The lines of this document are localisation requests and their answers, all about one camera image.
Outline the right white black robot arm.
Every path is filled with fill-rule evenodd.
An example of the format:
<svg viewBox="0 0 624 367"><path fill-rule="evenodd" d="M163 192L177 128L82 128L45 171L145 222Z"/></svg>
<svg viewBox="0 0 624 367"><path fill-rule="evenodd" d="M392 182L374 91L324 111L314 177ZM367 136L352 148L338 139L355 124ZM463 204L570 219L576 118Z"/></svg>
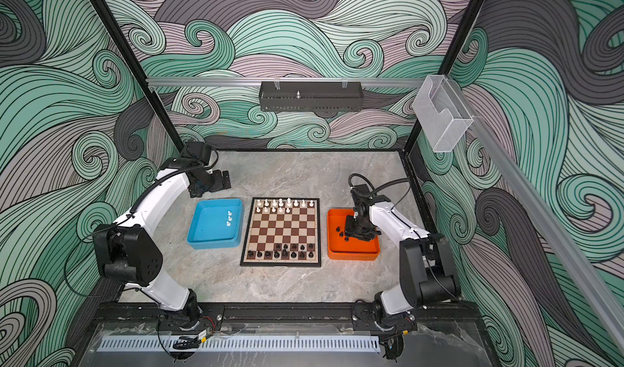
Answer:
<svg viewBox="0 0 624 367"><path fill-rule="evenodd" d="M380 193L408 182L408 178L403 178L375 187L359 173L348 178L354 215L345 221L345 235L362 241L382 235L398 248L398 284L375 296L375 307L382 319L457 299L461 294L449 240L440 233L419 227Z"/></svg>

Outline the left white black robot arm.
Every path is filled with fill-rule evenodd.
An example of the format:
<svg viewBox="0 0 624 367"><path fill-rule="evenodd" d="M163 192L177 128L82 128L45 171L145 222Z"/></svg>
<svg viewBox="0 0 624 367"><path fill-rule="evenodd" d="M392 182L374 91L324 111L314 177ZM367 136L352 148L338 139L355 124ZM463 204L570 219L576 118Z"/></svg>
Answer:
<svg viewBox="0 0 624 367"><path fill-rule="evenodd" d="M154 183L129 210L93 234L97 270L101 277L151 298L189 331L202 316L197 294L180 285L163 267L163 254L152 235L174 201L187 192L191 197L231 187L229 172L216 170L219 154L202 141L188 141L180 155L167 159Z"/></svg>

